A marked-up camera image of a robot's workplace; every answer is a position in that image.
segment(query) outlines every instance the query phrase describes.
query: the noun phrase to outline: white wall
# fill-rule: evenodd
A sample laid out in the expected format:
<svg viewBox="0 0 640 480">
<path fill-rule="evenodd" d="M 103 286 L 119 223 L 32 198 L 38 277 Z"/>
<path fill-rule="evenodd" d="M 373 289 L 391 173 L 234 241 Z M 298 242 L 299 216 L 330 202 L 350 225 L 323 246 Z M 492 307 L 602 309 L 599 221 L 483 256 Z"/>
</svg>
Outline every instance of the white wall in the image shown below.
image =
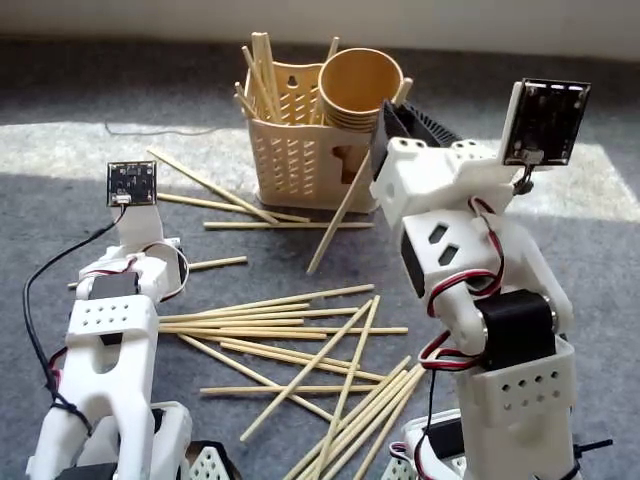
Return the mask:
<svg viewBox="0 0 640 480">
<path fill-rule="evenodd" d="M 0 32 L 640 59 L 638 0 L 0 0 Z"/>
</svg>

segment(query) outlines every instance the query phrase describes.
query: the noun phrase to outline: bamboo chopstick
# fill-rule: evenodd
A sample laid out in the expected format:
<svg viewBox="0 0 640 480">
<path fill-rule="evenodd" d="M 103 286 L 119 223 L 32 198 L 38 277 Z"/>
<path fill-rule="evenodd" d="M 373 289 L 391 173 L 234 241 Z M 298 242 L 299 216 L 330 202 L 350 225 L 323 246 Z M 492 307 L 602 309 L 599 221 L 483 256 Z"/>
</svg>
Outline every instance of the bamboo chopstick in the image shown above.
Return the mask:
<svg viewBox="0 0 640 480">
<path fill-rule="evenodd" d="M 267 88 L 262 81 L 255 60 L 251 56 L 251 52 L 249 52 L 249 49 L 246 46 L 242 47 L 242 55 L 244 56 L 245 62 L 247 63 L 247 67 L 249 67 L 249 70 L 251 71 L 251 75 L 255 83 L 255 89 L 260 95 L 259 98 L 264 103 L 269 115 L 271 115 L 271 120 L 273 121 L 273 123 L 280 123 L 278 121 L 278 118 L 276 117 L 275 107 L 271 103 L 271 99 L 269 98 L 269 94 L 267 93 Z"/>
<path fill-rule="evenodd" d="M 354 374 L 356 373 L 356 365 L 360 362 L 360 357 L 362 356 L 362 352 L 364 351 L 364 346 L 367 343 L 367 338 L 369 336 L 369 330 L 371 329 L 371 324 L 373 323 L 373 319 L 376 316 L 376 312 L 378 311 L 378 305 L 380 304 L 380 295 L 376 295 L 373 298 L 373 303 L 369 308 L 369 314 L 367 316 L 367 320 L 365 321 L 364 328 L 362 329 L 362 333 L 360 334 L 360 339 L 358 341 L 358 345 L 356 346 L 356 351 L 353 354 L 353 359 L 351 360 L 353 363 L 349 367 L 349 371 L 347 372 L 347 378 L 344 381 L 344 388 L 342 392 L 340 392 L 340 397 L 338 398 L 338 404 L 336 405 L 335 410 L 333 411 L 333 418 L 331 419 L 331 423 L 329 423 L 329 429 L 327 430 L 327 435 L 325 436 L 324 444 L 322 445 L 322 449 L 320 450 L 320 454 L 318 455 L 318 460 L 316 462 L 316 468 L 313 472 L 313 479 L 319 480 L 320 474 L 324 469 L 324 466 L 327 461 L 327 456 L 329 455 L 329 449 L 331 447 L 331 442 L 336 434 L 336 430 L 338 428 L 338 423 L 340 422 L 340 418 L 342 417 L 342 410 L 347 401 L 347 397 L 349 395 L 349 389 L 351 388 L 351 383 L 353 382 Z"/>
<path fill-rule="evenodd" d="M 284 319 L 284 318 L 307 318 L 307 317 L 333 317 L 337 315 L 353 315 L 358 311 L 357 308 L 347 307 L 347 308 L 325 308 L 321 310 L 295 310 L 295 311 L 283 311 L 283 312 L 271 312 L 271 313 L 256 313 L 256 314 L 247 314 L 244 315 L 231 315 L 231 318 L 227 318 L 227 316 L 218 315 L 218 313 L 223 312 L 212 312 L 207 314 L 205 312 L 192 314 L 197 315 L 197 317 L 193 317 L 193 320 L 185 320 L 186 316 L 178 317 L 178 321 L 185 324 L 185 326 L 192 327 L 214 327 L 217 328 L 218 322 L 226 322 L 229 320 L 234 321 L 248 321 L 248 320 L 271 320 L 271 319 Z M 170 322 L 175 318 L 173 316 L 164 316 L 161 317 L 162 322 Z"/>
<path fill-rule="evenodd" d="M 276 71 L 273 65 L 273 52 L 271 51 L 271 39 L 268 33 L 260 35 L 259 40 L 262 41 L 262 53 L 264 61 L 264 70 L 267 78 L 269 94 L 273 101 L 276 113 L 276 120 L 282 122 L 282 110 L 280 107 L 280 94 L 278 92 L 278 82 L 276 81 Z"/>
<path fill-rule="evenodd" d="M 249 327 L 229 327 L 225 330 L 244 330 Z M 262 327 L 261 330 L 270 332 L 307 332 L 307 333 L 327 333 L 329 335 L 340 330 L 339 327 Z M 362 333 L 362 328 L 354 327 L 347 332 L 347 335 Z M 406 335 L 409 333 L 407 327 L 375 327 L 369 329 L 369 335 Z"/>
<path fill-rule="evenodd" d="M 218 321 L 215 325 L 215 328 L 211 328 L 211 330 L 217 330 L 219 328 L 245 328 L 252 329 L 256 327 L 275 327 L 278 325 L 304 325 L 304 320 L 302 318 L 275 318 L 275 319 L 267 319 L 267 320 L 236 320 L 236 318 L 240 317 L 231 317 L 228 321 L 222 320 Z M 162 323 L 160 324 L 160 331 L 168 332 L 169 330 L 185 330 L 191 328 L 204 329 L 208 327 L 198 325 L 198 322 L 176 322 L 176 323 Z M 300 333 L 318 333 L 318 332 L 300 332 Z"/>
<path fill-rule="evenodd" d="M 166 153 L 161 152 L 160 150 L 158 150 L 156 148 L 152 148 L 152 147 L 148 147 L 147 148 L 147 152 L 149 152 L 151 155 L 156 157 L 161 162 L 166 163 L 170 167 L 172 167 L 175 170 L 179 171 L 183 175 L 189 177 L 190 179 L 194 180 L 195 182 L 198 182 L 200 185 L 204 186 L 205 188 L 208 188 L 212 192 L 220 195 L 221 197 L 225 198 L 226 200 L 230 201 L 231 203 L 235 203 L 236 205 L 241 206 L 245 210 L 253 213 L 254 215 L 257 215 L 258 217 L 262 218 L 266 222 L 268 222 L 270 224 L 278 223 L 278 220 L 273 218 L 271 215 L 269 215 L 265 211 L 260 210 L 257 207 L 254 207 L 249 202 L 241 199 L 240 197 L 238 197 L 237 195 L 231 193 L 230 191 L 228 191 L 228 190 L 216 185 L 213 182 L 210 182 L 209 180 L 206 180 L 204 177 L 198 175 L 196 172 L 194 172 L 193 170 L 191 170 L 187 166 L 181 164 L 180 162 L 178 162 L 174 158 L 171 158 Z"/>
<path fill-rule="evenodd" d="M 329 53 L 327 54 L 327 59 L 325 60 L 325 62 L 328 62 L 331 57 L 333 57 L 337 52 L 338 52 L 338 46 L 340 45 L 340 37 L 333 37 L 331 39 L 331 45 L 329 46 Z M 320 88 L 318 88 L 318 93 L 316 94 L 316 103 L 313 106 L 313 112 L 311 113 L 311 118 L 309 119 L 309 124 L 310 125 L 314 125 L 316 123 L 316 121 L 318 120 L 318 117 L 320 117 L 320 125 L 322 125 L 322 112 L 320 110 L 320 104 L 321 104 L 321 99 L 320 99 Z"/>
<path fill-rule="evenodd" d="M 291 295 L 290 297 L 273 298 L 271 300 L 261 300 L 259 302 L 244 303 L 241 305 L 231 305 L 228 307 L 215 308 L 207 310 L 207 312 L 222 312 L 229 310 L 241 310 L 257 307 L 269 307 L 274 305 L 282 305 L 293 302 L 307 302 L 314 298 L 338 297 L 341 295 L 352 295 L 356 293 L 369 292 L 375 288 L 375 285 L 369 283 L 367 285 L 356 285 L 353 287 L 335 288 L 333 290 L 322 290 L 319 292 L 301 293 L 299 295 Z"/>
<path fill-rule="evenodd" d="M 200 350 L 201 352 L 206 353 L 210 357 L 213 357 L 216 360 L 219 360 L 220 362 L 224 363 L 225 365 L 238 370 L 240 373 L 246 375 L 247 377 L 255 380 L 258 383 L 262 383 L 263 385 L 267 385 L 269 387 L 279 387 L 280 386 L 276 382 L 274 382 L 272 380 L 269 380 L 267 377 L 265 377 L 263 375 L 260 375 L 257 372 L 254 372 L 250 368 L 245 367 L 244 365 L 242 365 L 240 362 L 236 362 L 235 360 L 232 360 L 231 358 L 227 357 L 226 355 L 223 355 L 222 353 L 214 350 L 213 348 L 208 347 L 204 343 L 198 342 L 197 340 L 195 340 L 195 339 L 193 339 L 191 337 L 188 337 L 186 335 L 178 335 L 178 337 L 181 340 L 187 342 L 192 347 L 195 347 L 198 350 Z M 318 407 L 317 405 L 314 405 L 313 403 L 309 402 L 308 400 L 305 400 L 304 398 L 302 398 L 302 397 L 300 397 L 298 395 L 289 395 L 289 399 L 293 400 L 298 405 L 303 406 L 304 408 L 306 408 L 310 412 L 313 412 L 316 415 L 324 418 L 325 420 L 331 421 L 331 418 L 332 418 L 331 414 L 325 412 L 320 407 Z"/>
<path fill-rule="evenodd" d="M 251 393 L 279 393 L 287 388 L 279 387 L 204 387 L 200 389 L 202 395 L 246 395 Z M 339 393 L 343 385 L 299 385 L 295 393 Z M 350 393 L 370 392 L 376 385 L 351 385 Z"/>
<path fill-rule="evenodd" d="M 398 90 L 398 92 L 396 93 L 395 97 L 392 100 L 392 103 L 394 105 L 401 105 L 402 103 L 404 103 L 407 97 L 407 94 L 411 89 L 411 85 L 413 85 L 413 80 L 411 80 L 410 78 L 405 78 L 402 81 L 402 85 L 400 86 L 400 89 Z M 351 185 L 349 185 L 349 189 L 347 190 L 347 193 L 344 196 L 342 203 L 340 203 L 340 206 L 336 210 L 335 215 L 331 219 L 331 223 L 329 224 L 327 231 L 324 233 L 324 236 L 322 237 L 322 240 L 318 245 L 318 249 L 316 250 L 316 252 L 313 255 L 313 258 L 311 259 L 311 263 L 309 263 L 309 267 L 307 268 L 307 274 L 310 275 L 314 273 L 316 271 L 316 268 L 318 268 L 318 265 L 320 264 L 320 261 L 324 256 L 324 253 L 327 251 L 327 248 L 329 247 L 329 243 L 331 243 L 331 239 L 333 239 L 333 236 L 336 233 L 336 229 L 340 225 L 340 222 L 342 222 L 342 219 L 346 215 L 347 210 L 351 206 L 351 202 L 353 201 L 353 198 L 355 197 L 356 192 L 358 191 L 360 182 L 364 178 L 364 173 L 367 171 L 369 161 L 370 161 L 369 159 L 370 159 L 370 155 L 369 155 L 369 152 L 367 152 L 367 155 L 364 157 L 364 159 L 362 160 L 362 163 L 360 164 L 360 168 L 358 168 L 358 172 L 356 173 L 356 176 L 351 182 Z"/>
<path fill-rule="evenodd" d="M 263 345 L 261 343 L 255 343 L 255 342 L 247 342 L 246 340 L 240 340 L 238 338 L 232 338 L 232 337 L 207 337 L 207 340 L 212 340 L 218 343 L 241 345 L 249 348 L 255 348 L 257 350 L 265 350 L 267 352 L 272 352 L 272 353 L 281 353 L 283 355 L 304 358 L 306 360 L 311 360 L 314 357 L 314 355 L 310 353 L 299 352 L 298 350 L 289 350 L 286 348 L 272 347 L 270 345 Z M 322 359 L 322 362 L 328 363 L 330 365 L 335 365 L 337 367 L 344 367 L 344 368 L 349 368 L 351 366 L 351 362 L 345 362 L 343 360 L 335 360 L 333 358 L 328 358 L 328 357 L 324 357 Z"/>
<path fill-rule="evenodd" d="M 204 335 L 208 338 L 210 335 L 222 337 L 249 337 L 249 338 L 298 338 L 301 340 L 324 340 L 327 336 L 323 333 L 279 333 L 279 332 L 258 332 L 255 330 L 247 330 L 244 332 L 226 332 L 222 330 L 204 329 L 204 328 L 172 328 L 160 329 L 160 333 L 179 333 L 183 335 Z"/>
<path fill-rule="evenodd" d="M 292 222 L 292 223 L 263 223 L 263 222 L 202 222 L 202 226 L 207 230 L 246 230 L 246 229 L 266 229 L 266 228 L 283 228 L 283 229 L 307 229 L 307 228 L 327 228 L 327 222 Z M 335 228 L 371 228 L 375 226 L 371 222 L 343 222 L 336 225 Z"/>
<path fill-rule="evenodd" d="M 295 363 L 297 365 L 309 365 L 311 362 L 313 362 L 315 358 L 315 356 L 314 358 L 311 358 L 311 359 L 295 357 L 291 355 L 285 355 L 283 353 L 275 353 L 275 352 L 270 352 L 268 350 L 246 347 L 244 345 L 236 345 L 236 344 L 226 343 L 226 342 L 221 342 L 220 346 L 227 350 L 235 350 L 236 352 L 249 353 L 251 355 L 256 355 L 258 357 L 272 358 L 274 360 L 280 360 L 282 362 L 287 362 L 287 363 Z M 349 372 L 348 368 L 338 367 L 336 365 L 325 363 L 323 361 L 317 362 L 313 368 L 316 368 L 318 370 L 326 370 L 327 372 L 340 373 L 343 375 L 346 375 Z M 379 382 L 382 379 L 384 379 L 383 375 L 378 375 L 376 373 L 363 372 L 360 370 L 356 370 L 355 376 L 358 378 L 371 380 L 374 382 Z"/>
<path fill-rule="evenodd" d="M 196 320 L 213 320 L 214 318 L 224 318 L 235 320 L 235 317 L 242 315 L 257 315 L 259 313 L 292 312 L 309 308 L 309 303 L 287 303 L 285 305 L 271 305 L 267 307 L 256 307 L 238 310 L 205 311 L 200 313 L 183 313 L 181 315 L 165 315 L 160 317 L 160 322 L 193 322 Z"/>
<path fill-rule="evenodd" d="M 230 257 L 230 258 L 220 258 L 217 260 L 206 260 L 204 262 L 196 262 L 189 264 L 189 271 L 196 272 L 198 270 L 206 270 L 208 268 L 215 267 L 224 267 L 227 265 L 235 265 L 238 263 L 247 263 L 248 259 L 246 256 L 242 257 Z M 69 290 L 73 290 L 78 287 L 78 282 L 67 283 L 67 288 Z"/>
<path fill-rule="evenodd" d="M 240 95 L 240 93 L 238 92 L 238 87 L 240 86 L 240 82 L 236 82 L 236 85 L 237 85 L 236 93 L 233 94 L 233 98 L 236 100 L 236 102 L 238 102 L 238 105 L 240 106 L 240 109 L 244 112 L 245 117 L 247 117 L 249 120 L 258 118 L 258 114 L 251 106 L 251 103 L 249 103 L 249 100 L 247 99 L 247 97 L 244 96 L 244 93 Z"/>
<path fill-rule="evenodd" d="M 344 431 L 349 425 L 351 425 L 361 413 L 367 412 L 370 408 L 374 408 L 377 404 L 386 399 L 387 392 L 395 389 L 398 382 L 402 381 L 406 375 L 407 372 L 403 370 L 403 368 L 407 363 L 409 363 L 410 359 L 411 358 L 408 356 L 405 357 L 391 372 L 389 372 L 385 379 L 378 384 L 378 387 L 375 390 L 363 398 L 362 401 L 360 401 L 360 403 L 358 403 L 358 405 L 356 405 L 356 407 L 340 421 L 340 424 L 338 425 L 339 432 Z M 291 470 L 289 470 L 283 480 L 293 480 L 294 478 L 298 478 L 300 472 L 303 470 L 307 472 L 309 469 L 309 462 L 311 462 L 311 460 L 320 453 L 323 443 L 324 438 L 322 438 Z"/>
<path fill-rule="evenodd" d="M 244 207 L 241 207 L 239 205 L 235 205 L 232 203 L 214 202 L 211 200 L 204 200 L 201 198 L 185 197 L 182 195 L 173 195 L 170 193 L 161 193 L 161 192 L 157 194 L 157 198 L 158 200 L 162 200 L 163 202 L 182 203 L 184 205 L 193 205 L 194 207 L 213 208 L 218 210 L 226 210 L 228 212 L 238 212 L 238 213 L 246 213 L 248 215 L 253 215 L 253 212 L 250 212 L 246 210 Z M 288 215 L 286 213 L 272 212 L 269 210 L 263 210 L 263 211 L 271 215 L 273 218 L 277 218 L 280 220 L 287 220 L 289 222 L 309 223 L 311 221 L 307 217 L 299 217 L 297 215 Z"/>
<path fill-rule="evenodd" d="M 296 377 L 289 382 L 289 385 L 285 390 L 280 392 L 278 396 L 269 404 L 269 406 L 256 418 L 251 425 L 245 430 L 245 432 L 240 436 L 240 441 L 246 441 L 251 434 L 264 422 L 264 420 L 273 412 L 280 403 L 293 391 L 293 389 L 302 382 L 302 380 L 307 376 L 307 374 L 313 370 L 313 368 L 320 363 L 322 357 L 324 357 L 329 351 L 340 341 L 340 339 L 344 336 L 344 332 L 349 330 L 356 323 L 362 315 L 366 313 L 366 311 L 371 306 L 371 300 L 365 303 L 360 310 L 358 310 L 351 320 L 349 320 L 343 327 L 342 332 L 336 333 L 325 345 L 322 349 L 316 354 L 313 360 L 311 360 L 301 371 L 296 375 Z"/>
<path fill-rule="evenodd" d="M 407 373 L 401 380 L 393 385 L 393 388 L 391 388 L 391 386 L 387 387 L 384 395 L 381 395 L 380 398 L 376 399 L 376 402 L 372 402 L 372 404 L 362 413 L 360 413 L 357 418 L 353 419 L 353 421 L 340 433 L 340 435 L 331 444 L 328 462 L 332 462 L 340 454 L 340 452 L 342 452 L 342 450 L 350 445 L 356 435 L 367 428 L 367 425 L 369 425 L 373 421 L 373 419 L 375 419 L 375 417 L 380 414 L 380 412 L 384 411 L 384 409 L 389 405 L 394 405 L 393 400 L 399 395 L 402 395 L 403 392 L 406 392 L 407 387 L 411 385 L 414 380 L 417 381 L 422 373 L 424 373 L 424 369 L 422 368 L 422 366 L 420 366 L 419 364 L 415 365 L 411 369 L 411 371 L 409 371 L 409 373 Z M 311 462 L 311 464 L 309 464 L 309 466 L 298 478 L 310 478 L 310 475 L 313 472 L 314 468 L 315 461 Z"/>
<path fill-rule="evenodd" d="M 369 469 L 371 462 L 373 462 L 373 459 L 376 458 L 378 450 L 380 450 L 380 447 L 382 446 L 384 440 L 387 438 L 387 435 L 389 435 L 389 432 L 393 428 L 393 425 L 396 423 L 396 421 L 398 420 L 398 417 L 402 413 L 402 410 L 404 410 L 404 407 L 407 405 L 409 398 L 411 398 L 411 395 L 413 394 L 413 390 L 414 389 L 407 392 L 405 397 L 400 401 L 398 406 L 395 408 L 395 410 L 389 417 L 389 420 L 387 420 L 387 423 L 384 424 L 384 427 L 382 427 L 382 430 L 380 430 L 380 434 L 378 434 L 378 438 L 376 438 L 375 442 L 373 442 L 373 445 L 371 445 L 369 452 L 367 452 L 367 456 L 362 461 L 362 464 L 360 465 L 360 468 L 358 469 L 355 476 L 353 477 L 353 480 L 364 479 L 364 476 L 367 474 L 367 470 Z"/>
<path fill-rule="evenodd" d="M 345 444 L 349 445 L 347 451 L 338 459 L 336 463 L 334 463 L 329 471 L 322 477 L 322 480 L 331 480 L 336 474 L 340 471 L 340 469 L 344 466 L 345 463 L 349 461 L 349 459 L 358 451 L 358 449 L 362 446 L 364 442 L 371 436 L 371 434 L 384 422 L 384 420 L 391 414 L 392 417 L 390 419 L 395 422 L 397 417 L 400 415 L 405 405 L 409 401 L 409 398 L 413 394 L 413 391 L 420 380 L 422 372 L 416 374 L 413 378 L 411 378 L 406 385 L 400 390 L 398 395 L 396 395 L 393 400 L 387 405 L 382 412 L 380 412 L 375 418 L 371 421 L 367 421 L 366 429 L 360 434 L 360 436 L 353 441 L 351 437 L 349 439 L 345 439 Z"/>
</svg>

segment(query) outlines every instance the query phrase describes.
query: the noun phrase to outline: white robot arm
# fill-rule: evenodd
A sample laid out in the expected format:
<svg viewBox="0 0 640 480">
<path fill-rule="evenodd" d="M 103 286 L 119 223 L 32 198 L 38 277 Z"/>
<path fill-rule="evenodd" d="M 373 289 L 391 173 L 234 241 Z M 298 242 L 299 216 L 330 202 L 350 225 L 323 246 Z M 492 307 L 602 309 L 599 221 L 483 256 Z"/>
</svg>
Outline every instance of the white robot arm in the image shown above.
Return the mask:
<svg viewBox="0 0 640 480">
<path fill-rule="evenodd" d="M 189 412 L 177 402 L 151 405 L 150 396 L 155 306 L 180 292 L 188 265 L 179 240 L 163 235 L 155 162 L 111 163 L 108 176 L 120 245 L 80 271 L 56 408 L 44 419 L 27 475 L 186 480 Z"/>
<path fill-rule="evenodd" d="M 459 372 L 460 410 L 403 429 L 399 451 L 421 479 L 581 478 L 569 426 L 574 351 L 559 336 L 572 306 L 531 236 L 501 215 L 532 188 L 535 167 L 566 165 L 589 90 L 517 82 L 497 153 L 474 140 L 392 138 L 373 159 L 371 192 L 427 313 L 447 328 L 420 360 L 434 374 Z M 449 336 L 457 350 L 441 348 Z"/>
</svg>

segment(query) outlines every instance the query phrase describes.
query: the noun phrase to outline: paper cup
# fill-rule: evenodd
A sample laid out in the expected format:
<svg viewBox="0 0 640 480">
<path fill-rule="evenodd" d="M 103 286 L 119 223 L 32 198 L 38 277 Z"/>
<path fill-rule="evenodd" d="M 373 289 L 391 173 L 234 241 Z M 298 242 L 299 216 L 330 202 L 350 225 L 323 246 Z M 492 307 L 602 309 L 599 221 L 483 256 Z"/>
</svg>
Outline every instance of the paper cup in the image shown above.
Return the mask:
<svg viewBox="0 0 640 480">
<path fill-rule="evenodd" d="M 320 70 L 318 87 L 327 123 L 349 131 L 370 132 L 380 104 L 394 97 L 402 70 L 389 55 L 351 48 L 331 57 Z"/>
</svg>

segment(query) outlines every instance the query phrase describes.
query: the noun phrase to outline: plastic basket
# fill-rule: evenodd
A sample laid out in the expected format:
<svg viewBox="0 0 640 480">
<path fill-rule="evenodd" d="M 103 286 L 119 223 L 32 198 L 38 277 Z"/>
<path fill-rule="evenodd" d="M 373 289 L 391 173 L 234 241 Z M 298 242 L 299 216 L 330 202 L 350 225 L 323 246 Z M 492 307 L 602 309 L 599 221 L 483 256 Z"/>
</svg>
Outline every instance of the plastic basket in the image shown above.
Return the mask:
<svg viewBox="0 0 640 480">
<path fill-rule="evenodd" d="M 322 64 L 274 62 L 283 121 L 276 124 L 261 110 L 247 75 L 245 94 L 260 118 L 249 120 L 259 198 L 266 205 L 335 210 L 366 155 L 370 134 L 308 125 L 318 92 Z M 377 206 L 366 172 L 350 211 L 368 213 Z"/>
</svg>

